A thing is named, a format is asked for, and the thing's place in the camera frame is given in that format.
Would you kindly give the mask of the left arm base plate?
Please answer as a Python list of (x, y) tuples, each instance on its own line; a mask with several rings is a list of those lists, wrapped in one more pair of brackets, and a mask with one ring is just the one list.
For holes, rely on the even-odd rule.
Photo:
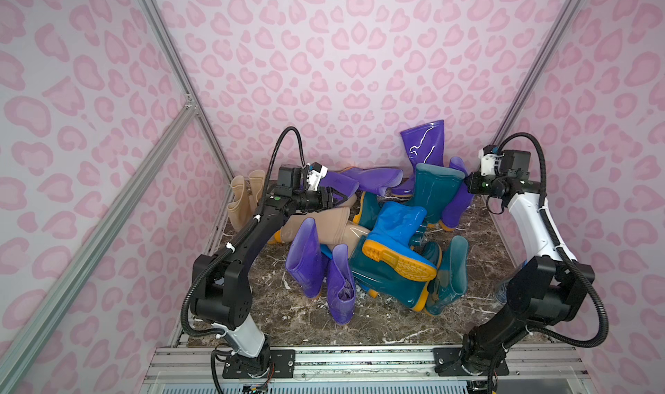
[(263, 350), (255, 358), (235, 353), (225, 360), (224, 379), (292, 378), (295, 350)]

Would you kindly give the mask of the beige rain boot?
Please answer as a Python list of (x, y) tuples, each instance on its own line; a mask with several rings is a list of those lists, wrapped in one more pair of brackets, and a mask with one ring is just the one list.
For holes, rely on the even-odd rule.
[(249, 205), (252, 213), (256, 211), (261, 197), (263, 196), (263, 188), (265, 184), (266, 172), (261, 169), (252, 171), (249, 174), (249, 186), (250, 186), (250, 196), (249, 196)]
[(249, 193), (244, 176), (235, 176), (230, 183), (230, 187), (233, 192), (233, 199), (227, 205), (227, 212), (232, 227), (236, 232), (239, 232), (251, 218)]
[(327, 245), (330, 250), (339, 244), (346, 244), (348, 250), (354, 251), (358, 242), (370, 231), (349, 220), (351, 208), (340, 207), (323, 212), (310, 212), (303, 215), (294, 215), (277, 233), (269, 243), (291, 243), (302, 224), (307, 218), (312, 218), (318, 233), (319, 242)]

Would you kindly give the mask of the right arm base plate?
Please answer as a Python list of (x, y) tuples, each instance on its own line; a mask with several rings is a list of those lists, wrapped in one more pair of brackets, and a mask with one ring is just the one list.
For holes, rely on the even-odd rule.
[(462, 347), (435, 347), (435, 373), (439, 377), (487, 377), (490, 371), (489, 359), (478, 359), (463, 352)]

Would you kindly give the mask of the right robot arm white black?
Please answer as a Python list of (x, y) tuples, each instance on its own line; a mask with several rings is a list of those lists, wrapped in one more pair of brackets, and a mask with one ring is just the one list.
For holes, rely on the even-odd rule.
[[(554, 225), (542, 185), (516, 177), (474, 172), (464, 181), (469, 192), (498, 198), (514, 219), (530, 257), (507, 285), (507, 302), (486, 323), (465, 337), (460, 365), (470, 375), (492, 378), (509, 349), (532, 333), (542, 333), (574, 347), (596, 347), (605, 341), (609, 320), (593, 286), (595, 272), (577, 261)], [(599, 317), (597, 334), (573, 340), (553, 331), (562, 321), (572, 321), (586, 298)]]

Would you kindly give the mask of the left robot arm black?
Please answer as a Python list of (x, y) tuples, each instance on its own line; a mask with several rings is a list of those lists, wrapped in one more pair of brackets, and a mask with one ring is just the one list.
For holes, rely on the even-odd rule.
[(282, 189), (266, 195), (265, 207), (246, 224), (224, 250), (201, 255), (193, 266), (192, 285), (180, 312), (181, 327), (190, 336), (217, 334), (235, 354), (255, 359), (269, 349), (266, 337), (251, 318), (253, 296), (249, 271), (273, 234), (290, 217), (334, 208), (334, 189)]

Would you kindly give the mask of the purple rain boot small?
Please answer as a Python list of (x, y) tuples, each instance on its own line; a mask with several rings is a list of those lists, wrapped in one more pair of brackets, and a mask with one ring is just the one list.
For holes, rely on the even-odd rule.
[(424, 125), (406, 129), (400, 133), (407, 158), (412, 166), (412, 174), (391, 193), (398, 197), (408, 197), (414, 191), (418, 164), (443, 165), (445, 147), (445, 122), (435, 120)]
[[(450, 168), (463, 173), (463, 177), (469, 176), (464, 161), (460, 157), (453, 157), (450, 160)], [(453, 231), (460, 224), (462, 215), (472, 204), (475, 195), (469, 192), (469, 188), (462, 182), (454, 198), (443, 209), (440, 224), (446, 231)]]

